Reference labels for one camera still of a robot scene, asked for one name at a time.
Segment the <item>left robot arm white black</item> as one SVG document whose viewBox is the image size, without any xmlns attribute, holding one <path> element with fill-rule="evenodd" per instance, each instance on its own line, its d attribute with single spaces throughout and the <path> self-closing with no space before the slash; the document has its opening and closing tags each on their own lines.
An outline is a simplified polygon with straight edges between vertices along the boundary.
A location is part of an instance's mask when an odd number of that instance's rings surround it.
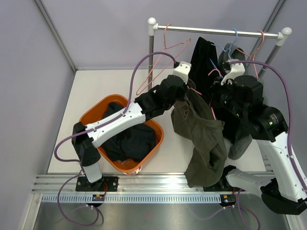
<svg viewBox="0 0 307 230">
<path fill-rule="evenodd" d="M 97 148 L 128 128 L 161 116 L 184 98 L 188 81 L 188 76 L 168 75 L 159 85 L 139 95 L 118 112 L 95 123 L 83 125 L 78 122 L 73 126 L 71 142 L 84 170 L 86 185 L 91 190 L 98 191 L 103 185 L 98 163 L 101 155 Z"/>
</svg>

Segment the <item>blue hanger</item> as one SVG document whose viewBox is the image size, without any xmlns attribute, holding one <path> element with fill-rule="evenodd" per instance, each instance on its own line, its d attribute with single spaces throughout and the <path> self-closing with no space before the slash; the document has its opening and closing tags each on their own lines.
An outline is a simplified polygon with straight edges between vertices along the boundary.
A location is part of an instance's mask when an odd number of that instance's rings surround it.
<svg viewBox="0 0 307 230">
<path fill-rule="evenodd" d="M 232 47 L 233 45 L 236 43 L 237 38 L 238 38 L 238 32 L 235 28 L 232 28 L 232 30 L 235 32 L 236 38 L 232 43 L 228 43 L 225 47 L 222 47 L 220 45 L 216 45 L 216 44 L 211 44 L 214 47 L 219 47 L 222 49 L 222 53 L 220 54 L 220 57 L 218 59 L 218 65 L 219 67 L 223 67 L 223 61 L 228 61 L 229 59 L 232 59 Z"/>
</svg>

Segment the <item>olive green shorts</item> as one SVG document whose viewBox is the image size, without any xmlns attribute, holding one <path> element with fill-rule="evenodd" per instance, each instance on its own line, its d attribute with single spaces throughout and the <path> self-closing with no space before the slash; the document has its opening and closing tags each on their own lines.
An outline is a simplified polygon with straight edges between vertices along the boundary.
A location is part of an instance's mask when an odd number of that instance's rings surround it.
<svg viewBox="0 0 307 230">
<path fill-rule="evenodd" d="M 196 88 L 191 80 L 188 85 Z M 214 120 L 208 104 L 192 90 L 187 91 L 185 101 L 175 103 L 171 120 L 174 132 L 194 145 L 184 172 L 188 186 L 208 187 L 216 184 L 222 177 L 228 157 L 222 121 Z"/>
</svg>

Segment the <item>black shorts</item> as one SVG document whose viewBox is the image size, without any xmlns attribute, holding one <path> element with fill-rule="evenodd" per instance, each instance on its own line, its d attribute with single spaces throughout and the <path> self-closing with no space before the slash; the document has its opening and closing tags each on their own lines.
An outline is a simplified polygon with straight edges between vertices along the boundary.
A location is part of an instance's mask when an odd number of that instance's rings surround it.
<svg viewBox="0 0 307 230">
<path fill-rule="evenodd" d="M 199 37 L 194 47 L 190 63 L 191 71 L 189 73 L 189 79 L 195 83 L 196 90 L 202 94 L 202 98 L 208 104 L 213 96 L 213 82 L 219 77 L 216 71 L 212 74 L 209 73 L 218 64 L 216 47 L 212 45 L 212 42 Z M 239 120 L 224 108 L 214 107 L 213 111 L 216 118 L 224 122 L 223 136 L 231 144 L 239 141 Z"/>
</svg>

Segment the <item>navy blue shorts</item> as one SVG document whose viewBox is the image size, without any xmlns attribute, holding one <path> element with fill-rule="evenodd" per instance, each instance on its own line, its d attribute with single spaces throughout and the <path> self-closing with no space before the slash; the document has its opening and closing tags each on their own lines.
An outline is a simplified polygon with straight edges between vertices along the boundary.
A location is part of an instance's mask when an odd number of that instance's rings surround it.
<svg viewBox="0 0 307 230">
<path fill-rule="evenodd" d="M 101 145 L 112 161 L 133 159 L 136 162 L 141 162 L 155 146 L 155 131 L 146 124 L 132 126 Z"/>
</svg>

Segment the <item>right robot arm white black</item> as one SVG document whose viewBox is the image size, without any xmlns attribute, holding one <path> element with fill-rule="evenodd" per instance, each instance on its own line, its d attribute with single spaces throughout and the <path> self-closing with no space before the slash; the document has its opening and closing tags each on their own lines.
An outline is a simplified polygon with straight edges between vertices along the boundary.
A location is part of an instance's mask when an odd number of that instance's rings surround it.
<svg viewBox="0 0 307 230">
<path fill-rule="evenodd" d="M 212 106 L 223 109 L 226 123 L 234 119 L 256 140 L 261 153 L 268 158 L 275 177 L 266 179 L 227 166 L 217 178 L 222 190 L 237 187 L 262 199 L 276 214 L 300 215 L 307 208 L 307 196 L 299 185 L 291 162 L 294 155 L 287 153 L 289 128 L 283 114 L 263 103 L 263 84 L 255 77 L 243 75 L 225 82 L 216 81 L 209 90 Z"/>
</svg>

